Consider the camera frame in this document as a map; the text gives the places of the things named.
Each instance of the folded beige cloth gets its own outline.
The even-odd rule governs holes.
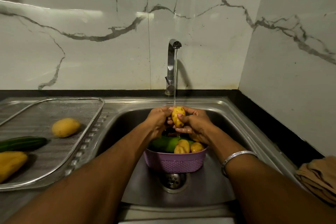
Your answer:
[[[336,157],[303,164],[296,176],[313,194],[336,207]]]

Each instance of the white marble tile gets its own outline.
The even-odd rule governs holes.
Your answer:
[[[147,0],[22,2],[0,3],[0,88],[150,88]]]
[[[336,156],[336,4],[262,0],[239,89],[324,155]]]
[[[149,0],[152,89],[166,87],[171,38],[182,43],[179,89],[237,89],[259,1]]]

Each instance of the faucet spout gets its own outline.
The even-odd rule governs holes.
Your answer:
[[[175,78],[175,57],[176,50],[181,48],[182,44],[177,41],[176,39],[170,39],[168,44],[168,69],[167,69],[167,76],[166,76],[166,96],[172,96],[174,95],[175,86],[174,85],[174,78]]]

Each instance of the bangle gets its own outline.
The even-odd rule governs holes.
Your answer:
[[[228,178],[228,176],[226,175],[226,172],[225,172],[225,170],[224,170],[225,165],[230,161],[230,159],[233,159],[234,157],[236,157],[236,156],[238,156],[238,155],[241,155],[241,154],[252,154],[252,155],[254,155],[254,156],[256,156],[256,157],[258,158],[257,154],[255,154],[253,151],[238,151],[238,152],[236,152],[236,153],[230,155],[229,157],[227,157],[227,158],[224,160],[223,165],[222,165],[222,174],[223,174],[226,178]]]

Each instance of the purple basket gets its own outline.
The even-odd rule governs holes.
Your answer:
[[[205,153],[208,147],[197,153],[162,153],[146,149],[145,160],[147,165],[157,172],[191,173],[203,166]]]

